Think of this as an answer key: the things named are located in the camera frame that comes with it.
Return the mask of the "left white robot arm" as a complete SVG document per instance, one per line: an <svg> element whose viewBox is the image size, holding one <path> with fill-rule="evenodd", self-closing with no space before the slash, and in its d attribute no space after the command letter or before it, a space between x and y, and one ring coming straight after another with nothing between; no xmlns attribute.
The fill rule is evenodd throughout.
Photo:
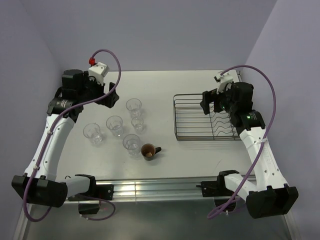
<svg viewBox="0 0 320 240"><path fill-rule="evenodd" d="M84 105L96 103L112 108L119 96L116 83L110 82L104 92L108 66L98 63L87 71L65 70L62 85L49 102L46 124L37 150L23 175L15 175L11 185L23 204L59 208L69 197L81 195L86 200L96 197L98 188L92 175L77 174L58 182L57 170L66 140Z"/></svg>

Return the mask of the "small clear glass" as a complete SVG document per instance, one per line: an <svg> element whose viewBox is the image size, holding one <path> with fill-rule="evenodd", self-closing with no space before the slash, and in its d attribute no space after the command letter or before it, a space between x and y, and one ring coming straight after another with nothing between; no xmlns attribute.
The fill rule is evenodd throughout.
<svg viewBox="0 0 320 240"><path fill-rule="evenodd" d="M137 133L142 133L145 130L145 122L142 117L132 118L131 125Z"/></svg>

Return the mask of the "brown ceramic mug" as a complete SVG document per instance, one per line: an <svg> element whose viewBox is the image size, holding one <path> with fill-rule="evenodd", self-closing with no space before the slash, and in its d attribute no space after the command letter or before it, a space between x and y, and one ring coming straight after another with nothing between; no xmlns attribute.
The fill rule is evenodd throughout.
<svg viewBox="0 0 320 240"><path fill-rule="evenodd" d="M151 143L146 143L141 147L140 153L146 161L151 161L161 150L162 148L159 146L156 147Z"/></svg>

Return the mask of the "tall clear glass back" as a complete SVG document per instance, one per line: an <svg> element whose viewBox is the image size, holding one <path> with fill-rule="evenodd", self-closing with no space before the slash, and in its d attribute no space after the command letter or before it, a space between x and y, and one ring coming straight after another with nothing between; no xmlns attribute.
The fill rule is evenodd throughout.
<svg viewBox="0 0 320 240"><path fill-rule="evenodd" d="M125 106L131 118L139 118L141 116L142 102L139 99L131 98L126 102Z"/></svg>

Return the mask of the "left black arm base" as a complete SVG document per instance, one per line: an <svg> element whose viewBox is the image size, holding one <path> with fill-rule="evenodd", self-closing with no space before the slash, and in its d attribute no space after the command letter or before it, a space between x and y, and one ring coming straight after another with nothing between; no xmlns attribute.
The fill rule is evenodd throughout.
<svg viewBox="0 0 320 240"><path fill-rule="evenodd" d="M107 203L111 206L111 217L116 208L111 202L114 194L114 185L97 185L93 193L80 193L67 198L69 202L85 202L85 201L98 201L98 203L79 203L78 212L81 215L96 215L101 209L102 203Z"/></svg>

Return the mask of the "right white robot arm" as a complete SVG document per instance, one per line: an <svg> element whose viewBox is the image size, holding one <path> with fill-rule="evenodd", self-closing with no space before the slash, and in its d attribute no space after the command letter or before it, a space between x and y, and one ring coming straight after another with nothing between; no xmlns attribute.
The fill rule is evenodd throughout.
<svg viewBox="0 0 320 240"><path fill-rule="evenodd" d="M225 111L231 125L245 145L251 166L245 176L236 170L222 171L216 183L217 191L230 199L213 209L208 219L222 213L236 202L236 197L245 201L250 216L254 219L286 215L298 199L295 186L289 186L282 175L270 144L266 125L260 112L253 109L254 87L250 83L228 83L223 90L213 89L202 93L200 106L205 115Z"/></svg>

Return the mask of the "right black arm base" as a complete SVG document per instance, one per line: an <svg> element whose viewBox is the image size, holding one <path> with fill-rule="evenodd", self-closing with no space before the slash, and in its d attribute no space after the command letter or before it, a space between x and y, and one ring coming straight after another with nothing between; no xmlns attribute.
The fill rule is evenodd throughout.
<svg viewBox="0 0 320 240"><path fill-rule="evenodd" d="M240 174L236 170L224 170L220 171L216 180L206 180L201 181L200 184L196 185L197 188L201 189L202 197L208 198L208 197L231 197L233 195L233 191L227 189L226 182L225 182L225 176L230 176L231 174ZM218 199L214 200L214 203L216 207L220 207L224 205L228 199ZM237 212L240 209L246 208L245 203L241 203L240 206L237 206L237 203L241 203L241 201L233 202L230 205L228 205L223 211L224 212Z"/></svg>

